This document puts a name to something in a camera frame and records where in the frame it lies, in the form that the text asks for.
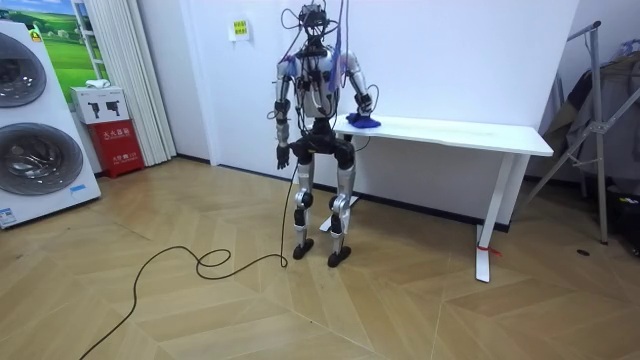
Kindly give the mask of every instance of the white curtain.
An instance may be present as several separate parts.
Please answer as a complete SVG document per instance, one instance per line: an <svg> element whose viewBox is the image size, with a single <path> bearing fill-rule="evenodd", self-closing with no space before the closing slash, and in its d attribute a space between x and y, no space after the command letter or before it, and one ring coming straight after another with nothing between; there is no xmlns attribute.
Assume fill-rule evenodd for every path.
<svg viewBox="0 0 640 360"><path fill-rule="evenodd" d="M171 159L176 148L137 0L84 0L84 3L109 80L124 89L145 165Z"/></svg>

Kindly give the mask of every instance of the white washing machine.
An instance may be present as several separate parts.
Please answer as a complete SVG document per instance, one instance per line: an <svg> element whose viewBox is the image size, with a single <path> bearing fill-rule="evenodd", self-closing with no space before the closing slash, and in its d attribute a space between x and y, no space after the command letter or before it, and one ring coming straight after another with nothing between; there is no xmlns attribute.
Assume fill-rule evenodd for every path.
<svg viewBox="0 0 640 360"><path fill-rule="evenodd" d="M100 189L44 44L0 20L0 227L97 198Z"/></svg>

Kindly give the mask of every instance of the green poster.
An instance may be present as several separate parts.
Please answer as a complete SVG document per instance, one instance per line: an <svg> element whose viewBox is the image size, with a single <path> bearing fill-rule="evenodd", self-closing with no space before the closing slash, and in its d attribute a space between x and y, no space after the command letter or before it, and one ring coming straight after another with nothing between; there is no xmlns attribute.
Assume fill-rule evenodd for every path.
<svg viewBox="0 0 640 360"><path fill-rule="evenodd" d="M39 29L68 103L72 86L84 86L86 80L96 78L71 0L0 0L0 12L11 21ZM89 39L99 56L95 38Z"/></svg>

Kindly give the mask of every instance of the herringbone floor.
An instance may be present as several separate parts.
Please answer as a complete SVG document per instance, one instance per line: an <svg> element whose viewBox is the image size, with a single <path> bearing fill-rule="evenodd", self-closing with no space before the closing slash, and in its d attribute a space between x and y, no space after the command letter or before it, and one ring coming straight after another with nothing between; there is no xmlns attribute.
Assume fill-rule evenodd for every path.
<svg viewBox="0 0 640 360"><path fill-rule="evenodd" d="M211 274L279 250L285 182L173 160L100 185L99 201L0 233L0 358L78 358L169 245L231 249ZM89 358L640 359L640 262L600 246L580 203L554 191L494 235L504 256L489 284L474 279L474 227L367 201L353 254L327 268L331 242L315 229L331 194L316 192L304 260L208 282L187 254L162 255L131 321Z"/></svg>

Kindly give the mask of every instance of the white desk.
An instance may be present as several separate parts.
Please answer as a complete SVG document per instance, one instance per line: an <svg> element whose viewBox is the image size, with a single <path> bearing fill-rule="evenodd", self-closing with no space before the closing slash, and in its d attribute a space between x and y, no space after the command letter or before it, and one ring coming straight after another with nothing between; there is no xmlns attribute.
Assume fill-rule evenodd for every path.
<svg viewBox="0 0 640 360"><path fill-rule="evenodd" d="M489 202L484 225L478 225L476 239L476 279L489 282L489 242L502 204L507 179L516 154L551 156L553 150L536 130L527 126L495 125L432 119L412 119L375 115L382 126L357 129L338 116L334 130L338 134L377 136L400 140L436 143L445 146L497 151L502 153L502 165ZM357 198L351 198L353 204ZM330 220L320 227L329 230Z"/></svg>

